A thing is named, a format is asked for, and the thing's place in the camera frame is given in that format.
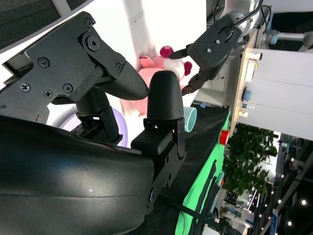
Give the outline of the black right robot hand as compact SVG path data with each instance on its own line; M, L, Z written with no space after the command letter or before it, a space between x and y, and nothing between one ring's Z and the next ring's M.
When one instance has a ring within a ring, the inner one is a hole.
M146 84L94 24L80 12L4 63L3 235L130 232L186 158L176 74Z

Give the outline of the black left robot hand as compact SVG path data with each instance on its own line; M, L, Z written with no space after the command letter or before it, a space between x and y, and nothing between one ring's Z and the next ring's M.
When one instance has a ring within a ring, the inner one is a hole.
M194 43L169 55L170 59L190 56L200 67L188 84L182 89L182 95L194 93L208 80L214 80L226 60L238 46L241 30L234 25L229 14L213 23Z

